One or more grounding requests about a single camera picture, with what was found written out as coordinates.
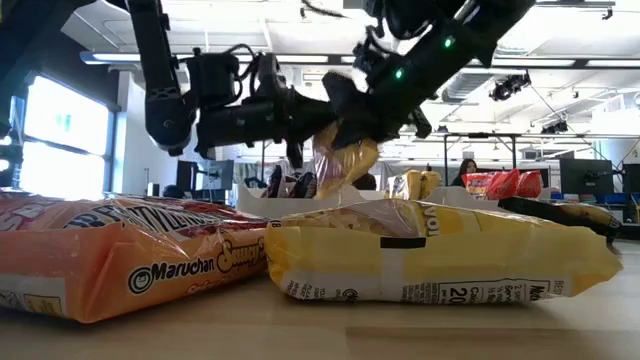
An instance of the desk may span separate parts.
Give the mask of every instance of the desk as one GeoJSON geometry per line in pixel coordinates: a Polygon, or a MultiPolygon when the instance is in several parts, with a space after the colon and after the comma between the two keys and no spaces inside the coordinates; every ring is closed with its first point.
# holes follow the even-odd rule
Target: desk
{"type": "Polygon", "coordinates": [[[300,303],[267,277],[94,325],[0,311],[6,360],[638,359],[640,244],[618,276],[528,306],[300,303]]]}

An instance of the window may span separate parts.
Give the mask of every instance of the window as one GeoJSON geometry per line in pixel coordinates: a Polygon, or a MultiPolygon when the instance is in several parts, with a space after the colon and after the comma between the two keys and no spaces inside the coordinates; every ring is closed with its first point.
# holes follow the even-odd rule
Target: window
{"type": "Polygon", "coordinates": [[[64,198],[98,198],[109,190],[110,117],[106,106],[36,77],[26,106],[21,188],[64,198]]]}

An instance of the red snack bag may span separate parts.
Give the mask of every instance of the red snack bag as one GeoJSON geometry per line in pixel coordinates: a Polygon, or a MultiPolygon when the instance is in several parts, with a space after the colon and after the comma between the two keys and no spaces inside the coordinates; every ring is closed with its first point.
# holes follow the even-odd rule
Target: red snack bag
{"type": "Polygon", "coordinates": [[[525,198],[537,198],[542,192],[542,183],[540,170],[523,173],[518,180],[517,195],[525,198]]]}
{"type": "Polygon", "coordinates": [[[516,195],[520,171],[513,169],[509,172],[499,172],[491,179],[487,189],[487,200],[501,200],[516,195]]]}
{"type": "Polygon", "coordinates": [[[484,199],[494,175],[495,173],[465,174],[462,175],[462,181],[471,196],[476,199],[484,199]]]}

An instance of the person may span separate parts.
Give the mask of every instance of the person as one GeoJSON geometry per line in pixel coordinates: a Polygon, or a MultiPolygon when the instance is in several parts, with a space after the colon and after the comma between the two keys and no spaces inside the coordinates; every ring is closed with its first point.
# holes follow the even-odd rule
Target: person
{"type": "Polygon", "coordinates": [[[367,173],[354,181],[353,187],[358,190],[378,190],[378,183],[375,176],[367,173]]]}
{"type": "Polygon", "coordinates": [[[464,159],[464,161],[462,161],[462,164],[460,164],[460,171],[458,172],[458,176],[453,179],[451,186],[462,186],[463,188],[466,188],[467,186],[462,180],[462,175],[473,174],[476,171],[478,171],[478,165],[476,165],[476,162],[473,161],[473,159],[464,159]]]}

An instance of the plastic packaging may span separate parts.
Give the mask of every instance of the plastic packaging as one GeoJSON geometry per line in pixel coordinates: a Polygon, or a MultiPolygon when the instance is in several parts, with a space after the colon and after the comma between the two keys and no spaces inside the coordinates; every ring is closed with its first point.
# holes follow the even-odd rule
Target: plastic packaging
{"type": "Polygon", "coordinates": [[[523,215],[536,216],[566,226],[584,226],[596,234],[605,236],[611,243],[620,232],[621,223],[611,212],[588,204],[547,204],[541,201],[509,198],[498,206],[523,215]]]}
{"type": "Polygon", "coordinates": [[[464,174],[462,181],[471,196],[478,200],[484,200],[494,175],[495,173],[464,174]]]}
{"type": "Polygon", "coordinates": [[[519,179],[520,171],[518,169],[495,173],[487,188],[487,200],[500,200],[515,196],[519,179]]]}
{"type": "Polygon", "coordinates": [[[91,323],[266,269],[262,219],[219,205],[0,200],[0,306],[91,323]]]}
{"type": "Polygon", "coordinates": [[[395,199],[273,221],[265,245],[271,279],[302,300],[528,302],[622,268],[587,228],[395,199]]]}
{"type": "Polygon", "coordinates": [[[435,171],[422,172],[422,189],[420,191],[420,199],[425,199],[431,192],[440,186],[442,177],[435,171]]]}
{"type": "Polygon", "coordinates": [[[334,122],[313,137],[313,157],[318,176],[316,198],[327,199],[342,186],[352,184],[366,174],[378,160],[378,144],[364,139],[344,149],[334,151],[331,147],[338,131],[334,122]]]}
{"type": "Polygon", "coordinates": [[[404,175],[389,179],[389,198],[403,200],[420,200],[422,193],[422,173],[410,170],[404,175]]]}
{"type": "Polygon", "coordinates": [[[542,193],[542,174],[540,170],[534,170],[520,175],[516,195],[525,198],[537,198],[542,193]]]}

